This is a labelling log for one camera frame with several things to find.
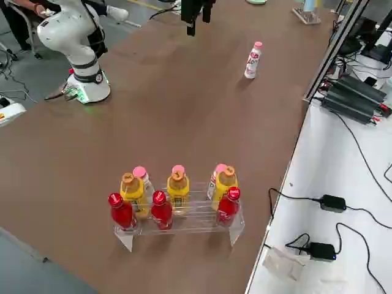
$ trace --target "gray floor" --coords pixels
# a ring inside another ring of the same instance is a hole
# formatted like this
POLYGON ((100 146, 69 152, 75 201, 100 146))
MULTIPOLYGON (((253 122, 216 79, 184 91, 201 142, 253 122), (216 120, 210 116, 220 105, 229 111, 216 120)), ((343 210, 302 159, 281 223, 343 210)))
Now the gray floor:
MULTIPOLYGON (((123 7, 130 12, 129 20, 140 25, 145 24, 153 9, 140 6, 126 0, 107 0, 108 5, 123 7)), ((164 5, 157 0, 149 0, 154 6, 164 5)), ((106 33, 105 43, 110 48, 127 37, 137 28, 128 24, 116 24, 108 18, 101 18, 102 26, 106 33)), ((11 33, 1 34, 9 30, 8 24, 0 13, 0 41, 15 53, 20 47, 11 33)), ((28 51, 18 53, 19 61, 12 65, 12 73, 17 80, 26 84, 33 99, 41 101, 51 93, 68 75, 69 64, 66 58, 57 52, 53 52, 42 45, 38 47, 43 60, 38 60, 28 51)), ((6 56, 0 53, 0 61, 6 60, 6 56)), ((0 91, 23 89, 22 85, 11 79, 0 77, 0 91)), ((23 94, 13 95, 23 99, 23 94)), ((20 100, 26 108, 33 107, 34 102, 20 100)), ((59 265, 52 262, 42 263, 32 258, 21 250, 0 231, 0 293, 4 294, 82 294, 95 293, 83 281, 77 279, 59 265)))
MULTIPOLYGON (((158 0, 140 0, 140 2, 149 2, 154 6, 163 7, 165 4, 158 0)), ((127 0, 107 0, 108 5, 122 7, 130 12, 129 20, 140 25, 148 21, 150 15, 156 12, 153 9, 141 6, 127 0)), ((117 24, 114 20, 101 17, 100 22, 105 30, 105 43, 110 48, 123 40, 133 31, 137 30, 129 24, 117 24)), ((9 47, 14 53, 18 52, 19 61, 13 63, 11 69, 17 80, 26 84, 29 93, 34 100, 40 101, 46 95, 52 93, 68 76, 69 63, 64 55, 47 49, 40 44, 38 37, 35 38, 38 44, 37 51, 43 59, 38 60, 30 51, 20 51, 20 47, 14 39, 12 33, 3 34, 9 31, 8 24, 3 14, 0 13, 0 41, 9 47)), ((0 61, 6 61, 6 55, 0 52, 0 61)), ((23 89, 23 86, 15 83, 11 79, 6 80, 3 75, 0 77, 0 91, 23 89)), ((24 99, 23 93, 12 95, 24 99)), ((32 107, 34 102, 30 100, 22 101, 26 108, 32 107)))

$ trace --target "black power adapter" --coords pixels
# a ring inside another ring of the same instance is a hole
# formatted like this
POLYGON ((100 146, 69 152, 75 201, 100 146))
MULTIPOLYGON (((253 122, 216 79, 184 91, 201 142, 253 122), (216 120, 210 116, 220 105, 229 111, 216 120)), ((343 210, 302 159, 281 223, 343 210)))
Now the black power adapter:
POLYGON ((318 200, 322 210, 332 211, 334 213, 342 213, 347 209, 344 198, 325 194, 318 200))
POLYGON ((335 248, 332 244, 311 242, 306 252, 313 260, 332 262, 336 259, 335 248))

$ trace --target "brown table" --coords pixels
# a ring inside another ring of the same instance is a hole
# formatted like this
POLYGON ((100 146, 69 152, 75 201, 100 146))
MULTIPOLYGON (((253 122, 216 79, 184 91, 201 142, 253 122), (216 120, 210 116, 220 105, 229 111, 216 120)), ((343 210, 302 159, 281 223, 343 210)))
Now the brown table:
POLYGON ((0 129, 0 225, 101 293, 243 293, 303 120, 301 101, 332 22, 305 26, 292 3, 218 0, 212 22, 186 36, 162 15, 101 60, 111 96, 95 105, 41 103, 0 129), (259 75, 243 78, 264 43, 259 75), (208 181, 236 167, 246 228, 226 234, 142 236, 128 252, 107 196, 144 165, 164 183, 174 164, 208 181))

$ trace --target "clear acrylic rack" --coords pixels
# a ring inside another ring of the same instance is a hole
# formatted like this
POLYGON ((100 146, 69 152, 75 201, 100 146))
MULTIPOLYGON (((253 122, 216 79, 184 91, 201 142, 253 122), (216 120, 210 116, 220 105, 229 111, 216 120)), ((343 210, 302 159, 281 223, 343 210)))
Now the clear acrylic rack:
MULTIPOLYGON (((213 202, 207 199, 207 188, 208 183, 191 183, 189 202, 183 204, 182 214, 173 215, 173 225, 171 229, 159 230, 149 213, 145 218, 138 218, 138 228, 136 230, 124 231, 119 226, 115 225, 115 235, 131 252, 133 238, 141 235, 228 232, 230 235, 230 243, 233 246, 245 227, 241 202, 239 203, 239 211, 230 227, 217 225, 217 213, 211 206, 213 202)), ((167 193, 166 187, 161 188, 160 190, 167 193)), ((148 211, 151 208, 150 204, 143 206, 145 206, 148 211)))

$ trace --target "person's leg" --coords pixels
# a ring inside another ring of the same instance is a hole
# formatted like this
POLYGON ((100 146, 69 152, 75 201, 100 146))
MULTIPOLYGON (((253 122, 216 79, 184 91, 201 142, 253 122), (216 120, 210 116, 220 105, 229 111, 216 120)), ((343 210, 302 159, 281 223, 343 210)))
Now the person's leg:
POLYGON ((99 16, 105 15, 116 21, 124 21, 128 18, 129 12, 122 8, 117 8, 92 0, 82 0, 83 3, 90 5, 99 16))

